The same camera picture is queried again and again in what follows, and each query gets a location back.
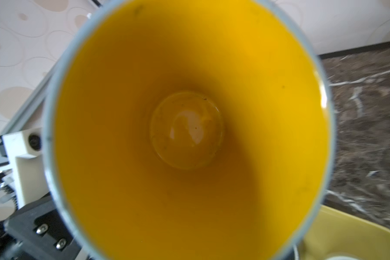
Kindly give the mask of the blue mug yellow inside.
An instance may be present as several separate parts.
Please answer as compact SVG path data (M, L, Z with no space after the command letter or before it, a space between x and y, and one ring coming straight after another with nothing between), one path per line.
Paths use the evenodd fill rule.
M59 59L45 175L96 260L281 260L335 156L325 72L272 1L108 1Z

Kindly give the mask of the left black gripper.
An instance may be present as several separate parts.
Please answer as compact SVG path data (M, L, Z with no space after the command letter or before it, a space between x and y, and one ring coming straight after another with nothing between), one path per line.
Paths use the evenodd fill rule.
M23 206L0 222L0 260L75 260L80 251L51 196Z

